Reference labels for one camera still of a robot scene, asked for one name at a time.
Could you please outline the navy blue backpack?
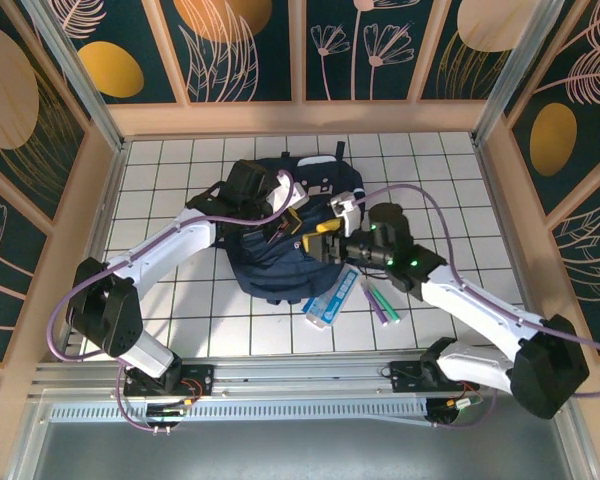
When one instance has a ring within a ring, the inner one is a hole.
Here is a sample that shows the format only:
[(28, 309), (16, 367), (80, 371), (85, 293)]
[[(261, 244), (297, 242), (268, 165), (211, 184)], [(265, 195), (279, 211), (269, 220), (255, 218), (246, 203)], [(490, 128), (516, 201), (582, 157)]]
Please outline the navy blue backpack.
[(267, 243), (268, 223), (260, 227), (240, 226), (215, 242), (216, 248), (226, 252), (243, 292), (273, 305), (282, 301), (297, 304), (325, 293), (335, 283), (342, 266), (309, 256), (302, 236), (334, 217), (332, 197), (342, 192), (352, 192), (356, 198), (365, 195), (361, 174), (343, 159), (345, 146), (339, 141), (332, 155), (300, 158), (285, 152), (278, 158), (255, 160), (274, 173), (288, 171), (304, 187), (309, 201), (295, 209), (303, 221), (295, 235), (284, 234)]

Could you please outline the green marker pen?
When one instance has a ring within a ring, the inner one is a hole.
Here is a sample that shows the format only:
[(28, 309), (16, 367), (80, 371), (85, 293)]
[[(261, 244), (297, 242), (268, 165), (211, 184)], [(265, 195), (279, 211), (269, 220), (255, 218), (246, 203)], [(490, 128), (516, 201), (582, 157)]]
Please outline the green marker pen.
[(380, 306), (384, 317), (388, 321), (391, 321), (393, 323), (399, 323), (401, 321), (401, 316), (393, 308), (393, 306), (389, 303), (389, 301), (385, 298), (385, 296), (381, 293), (379, 288), (374, 283), (370, 284), (370, 292), (373, 295), (375, 301)]

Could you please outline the purple marker pen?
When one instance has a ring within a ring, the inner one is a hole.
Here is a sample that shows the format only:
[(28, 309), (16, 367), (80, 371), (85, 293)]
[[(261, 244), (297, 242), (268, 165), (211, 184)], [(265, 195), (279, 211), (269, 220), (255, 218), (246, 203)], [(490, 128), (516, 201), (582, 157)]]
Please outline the purple marker pen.
[(382, 325), (386, 325), (389, 322), (389, 320), (385, 316), (380, 304), (378, 303), (376, 297), (372, 293), (370, 285), (366, 281), (363, 281), (361, 283), (361, 288), (362, 288), (364, 296), (366, 297), (367, 301), (371, 305), (371, 308), (372, 308), (373, 312), (375, 313), (376, 317), (378, 318), (378, 320), (380, 321), (380, 323)]

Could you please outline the blue white pencil case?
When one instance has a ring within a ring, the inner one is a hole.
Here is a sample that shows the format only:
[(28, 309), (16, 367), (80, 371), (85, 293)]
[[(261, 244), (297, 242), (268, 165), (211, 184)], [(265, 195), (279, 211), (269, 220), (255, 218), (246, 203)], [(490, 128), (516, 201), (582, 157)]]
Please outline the blue white pencil case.
[(313, 297), (302, 307), (305, 318), (314, 326), (331, 327), (353, 291), (360, 272), (346, 265), (335, 283), (323, 294)]

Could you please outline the grey metal sheet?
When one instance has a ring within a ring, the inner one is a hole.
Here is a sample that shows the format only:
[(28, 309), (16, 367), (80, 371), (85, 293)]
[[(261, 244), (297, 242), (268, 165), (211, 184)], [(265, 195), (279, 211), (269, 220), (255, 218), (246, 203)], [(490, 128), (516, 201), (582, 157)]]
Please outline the grey metal sheet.
[(445, 430), (380, 419), (191, 422), (154, 436), (42, 404), (5, 480), (600, 480), (566, 410), (537, 420), (506, 398)]

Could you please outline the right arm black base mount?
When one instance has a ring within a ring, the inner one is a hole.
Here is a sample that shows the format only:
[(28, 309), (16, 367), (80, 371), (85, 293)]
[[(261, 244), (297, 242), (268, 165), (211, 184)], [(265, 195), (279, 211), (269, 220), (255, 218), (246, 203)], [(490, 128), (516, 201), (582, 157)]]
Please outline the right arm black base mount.
[(442, 381), (428, 379), (421, 369), (419, 361), (392, 361), (381, 367), (381, 377), (388, 379), (394, 393), (452, 393), (463, 394), (480, 390), (474, 383)]

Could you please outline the aluminium mounting rail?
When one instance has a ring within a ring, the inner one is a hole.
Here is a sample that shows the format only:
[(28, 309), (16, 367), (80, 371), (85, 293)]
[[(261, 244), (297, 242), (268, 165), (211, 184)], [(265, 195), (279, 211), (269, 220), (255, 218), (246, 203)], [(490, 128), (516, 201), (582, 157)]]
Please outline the aluminium mounting rail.
[(300, 399), (330, 395), (431, 395), (394, 393), (379, 370), (392, 361), (419, 361), (431, 380), (474, 383), (501, 390), (524, 406), (562, 404), (573, 393), (565, 378), (569, 364), (548, 355), (519, 354), (509, 360), (493, 348), (452, 343), (437, 351), (389, 351), (354, 354), (282, 355), (237, 358), (177, 359), (180, 365), (213, 365), (212, 393), (206, 397)]

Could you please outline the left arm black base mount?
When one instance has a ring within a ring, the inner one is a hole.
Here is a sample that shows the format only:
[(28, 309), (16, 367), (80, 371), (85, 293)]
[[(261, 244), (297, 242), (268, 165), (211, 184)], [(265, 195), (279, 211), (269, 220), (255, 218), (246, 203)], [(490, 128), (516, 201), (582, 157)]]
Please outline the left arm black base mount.
[(127, 397), (210, 396), (213, 383), (213, 365), (177, 364), (158, 378), (132, 368), (126, 371), (123, 393)]

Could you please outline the aluminium frame post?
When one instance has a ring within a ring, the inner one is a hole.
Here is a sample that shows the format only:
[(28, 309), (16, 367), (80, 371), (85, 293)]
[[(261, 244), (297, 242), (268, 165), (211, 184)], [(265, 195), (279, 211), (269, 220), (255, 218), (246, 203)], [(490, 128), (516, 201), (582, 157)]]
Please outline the aluminium frame post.
[(20, 0), (23, 7), (38, 27), (54, 58), (63, 68), (71, 85), (91, 115), (107, 143), (121, 151), (124, 138), (116, 126), (100, 92), (82, 64), (78, 52), (69, 37), (64, 33), (52, 7), (46, 0)]
[(522, 82), (547, 35), (556, 23), (563, 4), (564, 0), (539, 0), (534, 8), (517, 46), (509, 55), (495, 82), (472, 133), (472, 143), (476, 150), (480, 150), (486, 144), (514, 91)]

